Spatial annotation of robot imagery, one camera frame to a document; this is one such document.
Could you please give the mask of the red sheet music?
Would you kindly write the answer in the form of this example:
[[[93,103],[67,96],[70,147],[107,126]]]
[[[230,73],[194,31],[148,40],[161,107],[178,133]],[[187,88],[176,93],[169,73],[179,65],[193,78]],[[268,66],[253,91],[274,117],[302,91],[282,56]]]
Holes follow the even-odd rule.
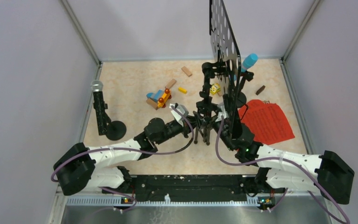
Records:
[[[254,141],[272,145],[293,139],[294,133],[279,105],[259,99],[238,109],[241,122],[253,133]]]

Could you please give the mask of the black music stand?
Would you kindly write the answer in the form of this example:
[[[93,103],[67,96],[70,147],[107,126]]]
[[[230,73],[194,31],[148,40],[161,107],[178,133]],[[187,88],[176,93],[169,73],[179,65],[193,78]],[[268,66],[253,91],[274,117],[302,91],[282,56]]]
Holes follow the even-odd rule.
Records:
[[[241,55],[227,14],[225,3],[222,0],[209,1],[209,35],[214,56],[214,62],[203,63],[203,85],[199,92],[201,101],[196,103],[196,137],[210,145],[210,134],[213,130],[218,112],[218,105],[212,102],[210,87],[212,81],[223,81],[223,103],[227,111],[229,130],[239,126],[241,120],[236,108],[241,72]]]

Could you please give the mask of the blue toy microphone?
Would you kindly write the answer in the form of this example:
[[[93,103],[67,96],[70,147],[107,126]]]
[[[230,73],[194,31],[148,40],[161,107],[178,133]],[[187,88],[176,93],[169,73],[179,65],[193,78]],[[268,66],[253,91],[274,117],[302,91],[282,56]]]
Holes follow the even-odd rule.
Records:
[[[249,54],[241,64],[241,72],[240,77],[245,77],[246,79],[252,79],[251,74],[248,71],[251,67],[253,67],[258,61],[259,57],[256,53]]]

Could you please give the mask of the black round-base microphone stand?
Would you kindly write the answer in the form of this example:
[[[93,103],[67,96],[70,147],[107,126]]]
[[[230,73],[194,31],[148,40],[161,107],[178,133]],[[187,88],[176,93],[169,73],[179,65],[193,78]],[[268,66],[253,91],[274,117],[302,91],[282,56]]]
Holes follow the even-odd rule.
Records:
[[[240,77],[241,78],[240,78],[240,82],[238,85],[239,93],[238,93],[238,97],[236,100],[236,108],[241,108],[246,104],[247,97],[246,97],[245,93],[243,92],[243,88],[244,88],[246,82],[250,82],[253,80],[254,73],[250,72],[250,71],[241,72]]]

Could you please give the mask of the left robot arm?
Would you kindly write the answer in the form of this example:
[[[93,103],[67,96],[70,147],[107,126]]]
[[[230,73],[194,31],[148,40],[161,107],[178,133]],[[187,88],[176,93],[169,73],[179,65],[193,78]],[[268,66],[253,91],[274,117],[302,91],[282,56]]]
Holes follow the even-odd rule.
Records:
[[[195,140],[194,116],[176,118],[165,123],[160,118],[149,121],[144,131],[132,139],[112,145],[87,147],[74,144],[54,165],[51,181],[57,182],[66,196],[77,194],[86,188],[108,187],[120,193],[131,187],[129,171],[119,163],[140,161],[152,155],[178,154]],[[190,138],[188,143],[171,152],[159,152],[157,145],[182,134]]]

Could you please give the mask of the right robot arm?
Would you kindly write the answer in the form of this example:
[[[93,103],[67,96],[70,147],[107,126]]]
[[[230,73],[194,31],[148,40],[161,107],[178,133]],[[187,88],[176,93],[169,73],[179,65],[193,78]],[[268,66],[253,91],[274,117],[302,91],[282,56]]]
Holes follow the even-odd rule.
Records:
[[[238,163],[225,164],[258,167],[255,179],[258,191],[289,188],[320,192],[338,204],[349,204],[355,172],[337,153],[326,150],[323,154],[298,154],[257,141],[233,140],[224,133],[225,122],[221,118],[213,127],[218,134],[215,149],[219,149],[222,140],[229,149],[236,150]]]

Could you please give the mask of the blue yellow toy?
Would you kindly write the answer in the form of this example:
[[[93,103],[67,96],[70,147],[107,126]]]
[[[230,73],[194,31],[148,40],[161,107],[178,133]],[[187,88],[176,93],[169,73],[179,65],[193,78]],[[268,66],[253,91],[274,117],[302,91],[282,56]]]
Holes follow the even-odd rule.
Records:
[[[170,89],[158,90],[156,93],[149,92],[146,94],[146,103],[153,107],[155,110],[165,108],[167,101],[172,98]]]

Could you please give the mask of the small yellow block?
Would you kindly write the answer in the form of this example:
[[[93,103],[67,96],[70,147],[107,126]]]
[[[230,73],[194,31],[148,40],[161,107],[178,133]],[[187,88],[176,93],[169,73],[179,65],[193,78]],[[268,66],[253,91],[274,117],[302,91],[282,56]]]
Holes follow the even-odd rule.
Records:
[[[184,89],[184,88],[182,88],[182,87],[179,87],[179,88],[178,88],[178,91],[181,92],[181,93],[183,93],[183,94],[187,94],[187,89]]]

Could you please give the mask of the light wooden block middle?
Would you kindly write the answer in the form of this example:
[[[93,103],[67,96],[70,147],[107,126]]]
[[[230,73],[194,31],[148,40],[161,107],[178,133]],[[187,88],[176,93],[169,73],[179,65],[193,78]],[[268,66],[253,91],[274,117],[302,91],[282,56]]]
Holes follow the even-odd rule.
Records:
[[[177,80],[172,78],[166,85],[165,85],[165,89],[171,89],[175,84],[176,84]]]

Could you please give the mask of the light wooden block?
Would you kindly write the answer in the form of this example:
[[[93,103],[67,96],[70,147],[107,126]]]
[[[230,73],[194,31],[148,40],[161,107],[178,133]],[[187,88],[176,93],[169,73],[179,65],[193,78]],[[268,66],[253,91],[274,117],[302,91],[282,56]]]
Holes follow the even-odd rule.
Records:
[[[172,78],[166,85],[165,85],[165,89],[171,89],[175,84],[176,84],[177,80]]]
[[[181,70],[188,76],[188,77],[191,77],[193,74],[192,72],[186,67],[186,66],[183,66],[181,68]]]

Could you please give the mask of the dark brown wooden block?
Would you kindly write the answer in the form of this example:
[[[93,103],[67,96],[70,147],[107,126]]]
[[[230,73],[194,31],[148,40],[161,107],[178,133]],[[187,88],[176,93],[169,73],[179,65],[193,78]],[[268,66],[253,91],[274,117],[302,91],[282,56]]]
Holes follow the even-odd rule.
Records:
[[[265,90],[266,86],[261,86],[256,92],[255,94],[258,96],[259,94],[261,94],[264,90]]]

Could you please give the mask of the yellow toy block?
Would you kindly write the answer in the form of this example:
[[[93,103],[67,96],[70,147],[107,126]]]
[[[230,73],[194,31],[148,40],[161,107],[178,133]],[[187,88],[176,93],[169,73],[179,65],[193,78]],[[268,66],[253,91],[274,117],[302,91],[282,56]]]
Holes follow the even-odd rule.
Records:
[[[219,83],[214,83],[211,87],[210,87],[210,94],[215,95],[220,93],[221,88],[220,88],[220,84]]]

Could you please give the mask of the light wooden block back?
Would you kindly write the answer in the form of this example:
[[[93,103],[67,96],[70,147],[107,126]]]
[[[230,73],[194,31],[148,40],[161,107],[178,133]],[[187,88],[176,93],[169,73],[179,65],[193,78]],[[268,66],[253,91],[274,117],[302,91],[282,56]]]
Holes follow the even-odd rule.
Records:
[[[192,72],[186,67],[186,66],[183,66],[181,68],[181,70],[188,76],[188,77],[191,77],[193,74]]]

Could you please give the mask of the black silver-head microphone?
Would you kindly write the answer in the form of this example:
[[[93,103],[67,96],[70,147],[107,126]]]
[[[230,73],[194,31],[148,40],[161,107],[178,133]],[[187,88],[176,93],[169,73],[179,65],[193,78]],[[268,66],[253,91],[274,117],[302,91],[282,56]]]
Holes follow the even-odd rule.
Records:
[[[100,80],[91,82],[93,93],[93,107],[96,112],[96,123],[99,135],[106,135],[108,127],[108,119],[106,114],[106,104],[103,98],[103,83]]]

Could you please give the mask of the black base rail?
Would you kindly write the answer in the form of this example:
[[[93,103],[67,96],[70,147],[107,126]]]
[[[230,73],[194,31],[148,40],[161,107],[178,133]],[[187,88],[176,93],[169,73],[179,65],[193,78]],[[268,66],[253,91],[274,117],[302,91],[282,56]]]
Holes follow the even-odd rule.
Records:
[[[255,175],[132,175],[117,189],[139,202],[244,202],[264,193],[283,193],[257,183]]]

